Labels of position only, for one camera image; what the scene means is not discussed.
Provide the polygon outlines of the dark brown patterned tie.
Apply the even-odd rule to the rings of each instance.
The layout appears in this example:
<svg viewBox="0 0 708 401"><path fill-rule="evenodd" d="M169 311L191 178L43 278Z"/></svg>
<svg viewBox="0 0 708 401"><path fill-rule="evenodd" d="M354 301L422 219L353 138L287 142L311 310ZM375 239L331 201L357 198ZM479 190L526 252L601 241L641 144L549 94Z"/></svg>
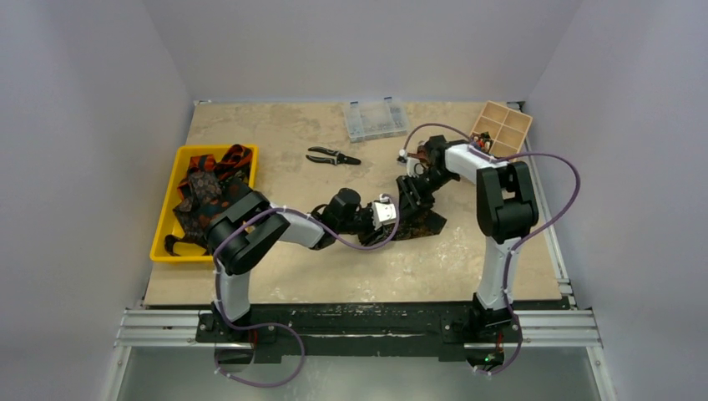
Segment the dark brown patterned tie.
<svg viewBox="0 0 708 401"><path fill-rule="evenodd" d="M422 211L415 216L404 219L398 226L394 241L408 241L417 238L439 235L447 223L447 219L432 210ZM383 242L393 231L394 224L384 225L366 234L358 234L357 239L363 246L373 246Z"/></svg>

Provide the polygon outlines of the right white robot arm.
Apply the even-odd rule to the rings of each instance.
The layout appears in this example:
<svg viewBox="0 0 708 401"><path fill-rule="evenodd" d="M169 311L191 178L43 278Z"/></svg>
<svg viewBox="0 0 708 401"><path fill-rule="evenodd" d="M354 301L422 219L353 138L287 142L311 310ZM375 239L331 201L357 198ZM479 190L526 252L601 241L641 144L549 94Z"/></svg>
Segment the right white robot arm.
<svg viewBox="0 0 708 401"><path fill-rule="evenodd" d="M463 140L431 137L416 152L400 150L407 172L397 177L401 233L405 238L437 234L446 219L433 211L434 194L452 180L466 179L476 189L476 221L485 236L483 274L473 294L468 327L488 340L511 322L511 286L517 258L514 246L539 221L529 167L487 155Z"/></svg>

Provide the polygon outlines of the yellow plastic bin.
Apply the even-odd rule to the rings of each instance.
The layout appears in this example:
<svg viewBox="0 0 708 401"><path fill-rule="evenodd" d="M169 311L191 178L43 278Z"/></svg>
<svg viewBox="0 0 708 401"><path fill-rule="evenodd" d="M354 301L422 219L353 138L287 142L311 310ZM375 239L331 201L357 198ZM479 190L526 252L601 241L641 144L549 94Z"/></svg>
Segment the yellow plastic bin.
<svg viewBox="0 0 708 401"><path fill-rule="evenodd" d="M177 189L172 186L177 179L174 175L174 164L175 164L175 159L174 158L174 163L172 167L172 171L170 173L170 178L169 178L169 183L168 183L168 188L166 191L166 194L164 196L163 200L163 205L162 209L159 213L159 220L157 224L157 228L155 230L154 234L154 239L153 239L153 244L151 246L150 250L150 259L154 262L163 262L163 263L191 263L191 262L207 262L210 260L210 253L208 251L208 254L205 254L205 250L197 245L193 244L186 244L182 242L178 242L174 246L174 250L179 253L179 256L171 256L168 254L168 252L164 248L164 238L167 235L174 234L176 236L182 236L184 235L183 230L181 229L179 223L177 222L176 218L172 214L172 209L178 205L178 203L181 201L181 197L177 191Z"/></svg>

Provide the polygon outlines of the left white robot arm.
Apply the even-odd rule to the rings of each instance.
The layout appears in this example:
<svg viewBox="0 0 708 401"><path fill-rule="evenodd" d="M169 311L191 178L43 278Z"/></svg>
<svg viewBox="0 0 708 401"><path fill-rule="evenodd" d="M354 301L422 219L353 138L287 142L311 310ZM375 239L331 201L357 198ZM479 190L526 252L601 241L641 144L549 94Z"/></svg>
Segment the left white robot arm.
<svg viewBox="0 0 708 401"><path fill-rule="evenodd" d="M359 194L340 189L331 200L304 213L247 191L205 227L206 248L215 264L216 330L237 342L249 330L250 272L279 241L321 250L346 235L354 248L377 249L388 243L399 223L396 202L387 195L362 206Z"/></svg>

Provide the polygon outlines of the wooden compartment tray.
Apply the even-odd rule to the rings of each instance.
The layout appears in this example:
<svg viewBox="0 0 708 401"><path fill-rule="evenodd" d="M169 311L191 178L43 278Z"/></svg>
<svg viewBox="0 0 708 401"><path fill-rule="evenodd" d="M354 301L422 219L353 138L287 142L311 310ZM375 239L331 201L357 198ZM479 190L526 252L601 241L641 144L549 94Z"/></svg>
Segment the wooden compartment tray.
<svg viewBox="0 0 708 401"><path fill-rule="evenodd" d="M505 104L487 101L471 130L489 132L494 140L492 156L502 158L519 153L533 123L533 117Z"/></svg>

